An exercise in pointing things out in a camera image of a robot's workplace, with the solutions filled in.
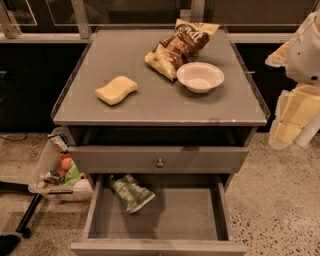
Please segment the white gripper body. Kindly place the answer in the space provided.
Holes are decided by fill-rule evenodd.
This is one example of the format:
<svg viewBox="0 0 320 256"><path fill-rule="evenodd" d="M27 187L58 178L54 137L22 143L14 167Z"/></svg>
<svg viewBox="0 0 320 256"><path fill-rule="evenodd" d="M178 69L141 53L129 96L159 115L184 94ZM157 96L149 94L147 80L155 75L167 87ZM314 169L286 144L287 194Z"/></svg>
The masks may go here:
<svg viewBox="0 0 320 256"><path fill-rule="evenodd" d="M320 130L320 86L298 83L278 98L268 143L282 150L295 143L306 147Z"/></svg>

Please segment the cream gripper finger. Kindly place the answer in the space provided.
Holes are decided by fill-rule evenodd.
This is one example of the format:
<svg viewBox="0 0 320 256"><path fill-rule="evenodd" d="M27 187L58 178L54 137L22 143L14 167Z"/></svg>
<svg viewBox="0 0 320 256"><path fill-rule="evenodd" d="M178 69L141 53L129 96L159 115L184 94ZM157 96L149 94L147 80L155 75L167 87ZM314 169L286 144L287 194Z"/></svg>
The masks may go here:
<svg viewBox="0 0 320 256"><path fill-rule="evenodd" d="M285 67L287 64L287 49L289 42L283 43L276 51L270 54L265 64L271 67Z"/></svg>

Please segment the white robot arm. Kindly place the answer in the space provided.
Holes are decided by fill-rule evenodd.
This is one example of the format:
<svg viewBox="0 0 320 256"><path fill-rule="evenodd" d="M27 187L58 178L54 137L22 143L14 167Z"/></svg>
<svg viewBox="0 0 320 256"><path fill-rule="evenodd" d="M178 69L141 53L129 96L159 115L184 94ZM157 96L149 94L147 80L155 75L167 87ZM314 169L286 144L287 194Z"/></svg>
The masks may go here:
<svg viewBox="0 0 320 256"><path fill-rule="evenodd" d="M320 127L320 10L309 14L265 64L284 67L286 76L297 83L278 98L268 143L276 150L292 143L305 147Z"/></svg>

